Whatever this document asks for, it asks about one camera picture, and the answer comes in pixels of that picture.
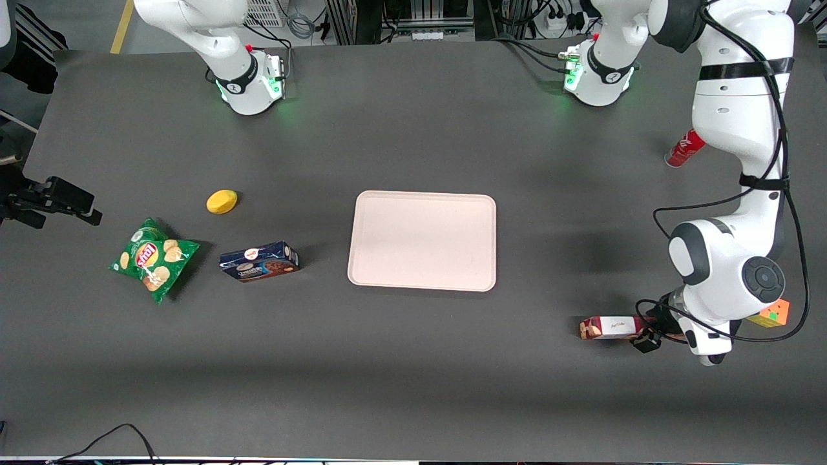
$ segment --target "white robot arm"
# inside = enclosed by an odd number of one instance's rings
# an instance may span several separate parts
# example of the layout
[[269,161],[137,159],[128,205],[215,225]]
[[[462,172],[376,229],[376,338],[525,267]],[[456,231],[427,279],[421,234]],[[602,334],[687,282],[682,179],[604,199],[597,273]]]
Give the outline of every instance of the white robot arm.
[[281,59],[245,47],[231,29],[244,23],[246,0],[135,0],[135,9],[201,55],[236,113],[261,113],[284,94]]
[[[589,105],[608,105],[629,86],[632,63],[648,35],[680,52],[696,43],[702,69],[693,126],[707,144],[741,161],[742,193],[749,192],[740,198],[739,208],[727,216],[681,223],[669,241],[672,264],[684,285],[662,300],[679,310],[665,315],[673,319],[666,326],[676,322],[691,351],[704,364],[717,363],[732,348],[725,336],[732,334],[730,322],[760,312],[784,291],[784,275],[773,259],[783,240],[786,153],[765,76],[775,79],[783,103],[792,67],[794,24],[786,14],[790,0],[593,4],[603,14],[603,30],[596,41],[561,54],[570,70],[564,89]],[[739,44],[706,24],[703,11],[752,44],[766,61],[756,63]]]
[[0,0],[0,70],[6,67],[14,56],[15,25],[14,5]]

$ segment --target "gray table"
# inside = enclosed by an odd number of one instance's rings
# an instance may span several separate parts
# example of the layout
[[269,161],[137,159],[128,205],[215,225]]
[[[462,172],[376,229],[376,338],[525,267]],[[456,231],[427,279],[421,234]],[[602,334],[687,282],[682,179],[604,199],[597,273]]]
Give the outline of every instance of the gray table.
[[[0,228],[2,452],[67,453],[131,421],[163,455],[822,463],[827,99],[800,33],[786,103],[814,311],[796,338],[736,344],[717,368],[576,336],[581,317],[679,283],[652,209],[738,188],[732,156],[662,162],[691,125],[694,49],[647,44],[628,94],[588,108],[502,44],[313,47],[289,99],[256,117],[219,100],[195,54],[63,55],[28,174],[95,193],[104,221]],[[222,188],[242,200],[213,216]],[[492,196],[496,287],[352,285],[366,189]],[[161,306],[106,269],[147,216],[207,244]],[[300,273],[242,285],[218,270],[220,252],[280,239]],[[796,320],[794,243],[781,265]],[[141,446],[119,434],[94,452]]]

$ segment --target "potato chip bag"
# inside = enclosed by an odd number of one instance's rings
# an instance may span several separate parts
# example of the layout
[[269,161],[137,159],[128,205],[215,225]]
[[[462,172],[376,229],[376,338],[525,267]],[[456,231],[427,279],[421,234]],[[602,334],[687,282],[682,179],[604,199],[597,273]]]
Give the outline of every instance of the potato chip bag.
[[170,239],[147,218],[109,269],[143,282],[160,304],[198,247],[196,242]]

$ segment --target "yellow floor line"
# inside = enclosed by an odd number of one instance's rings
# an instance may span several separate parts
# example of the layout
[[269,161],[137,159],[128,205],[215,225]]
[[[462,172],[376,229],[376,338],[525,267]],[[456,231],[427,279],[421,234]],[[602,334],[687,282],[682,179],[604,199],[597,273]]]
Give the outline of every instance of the yellow floor line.
[[129,28],[129,20],[132,18],[132,11],[135,10],[135,3],[132,0],[127,0],[123,5],[123,13],[121,13],[121,21],[117,24],[117,31],[115,31],[115,38],[112,39],[112,48],[109,53],[121,53],[123,46],[123,39],[127,36],[127,29]]

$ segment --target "rubik's cube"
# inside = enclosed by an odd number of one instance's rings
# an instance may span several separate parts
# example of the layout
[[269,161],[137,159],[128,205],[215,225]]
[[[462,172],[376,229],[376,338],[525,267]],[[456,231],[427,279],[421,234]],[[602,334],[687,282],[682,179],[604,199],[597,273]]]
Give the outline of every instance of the rubik's cube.
[[779,299],[775,304],[761,310],[761,313],[748,316],[747,319],[755,324],[760,324],[764,328],[772,328],[774,326],[784,326],[789,313],[790,303],[784,299]]

